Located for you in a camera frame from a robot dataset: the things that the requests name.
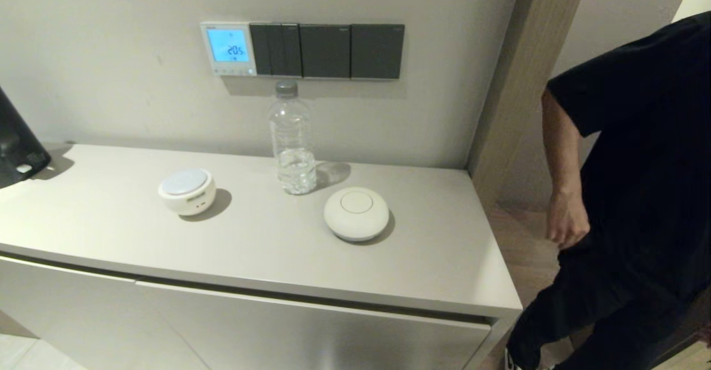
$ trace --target man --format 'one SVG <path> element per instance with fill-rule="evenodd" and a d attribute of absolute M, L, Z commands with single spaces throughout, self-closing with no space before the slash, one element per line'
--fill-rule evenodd
<path fill-rule="evenodd" d="M 643 370 L 709 284 L 709 22 L 686 18 L 548 82 L 543 137 L 560 271 L 521 314 L 509 369 L 595 324 L 555 370 Z M 578 141 L 602 131 L 582 171 Z"/>

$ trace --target white round device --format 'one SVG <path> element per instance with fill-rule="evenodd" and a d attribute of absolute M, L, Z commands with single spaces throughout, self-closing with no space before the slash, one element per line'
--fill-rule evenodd
<path fill-rule="evenodd" d="M 323 218 L 338 238 L 363 242 L 383 233 L 389 213 L 388 204 L 379 193 L 351 187 L 337 191 L 328 199 Z"/>
<path fill-rule="evenodd" d="M 173 173 L 158 186 L 158 195 L 163 203 L 181 216 L 206 211 L 215 201 L 216 192 L 213 175 L 202 168 Z"/>

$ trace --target plastic water bottle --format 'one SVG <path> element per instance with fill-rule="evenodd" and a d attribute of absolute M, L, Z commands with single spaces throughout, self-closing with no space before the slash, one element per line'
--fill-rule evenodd
<path fill-rule="evenodd" d="M 317 182 L 311 114 L 299 99 L 296 81 L 277 82 L 277 101 L 269 110 L 269 125 L 282 187 L 292 195 L 309 193 Z"/>

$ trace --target cabinet drawer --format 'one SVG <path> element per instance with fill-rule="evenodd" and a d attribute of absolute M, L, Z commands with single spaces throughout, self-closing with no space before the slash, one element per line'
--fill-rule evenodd
<path fill-rule="evenodd" d="M 211 370 L 461 370 L 490 326 L 137 282 Z"/>
<path fill-rule="evenodd" d="M 206 370 L 133 279 L 0 256 L 0 309 L 91 370 Z"/>

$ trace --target blue lcd screen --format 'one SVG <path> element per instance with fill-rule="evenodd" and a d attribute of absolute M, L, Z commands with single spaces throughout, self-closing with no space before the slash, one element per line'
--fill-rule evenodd
<path fill-rule="evenodd" d="M 249 62 L 244 31 L 212 29 L 208 38 L 216 62 Z"/>

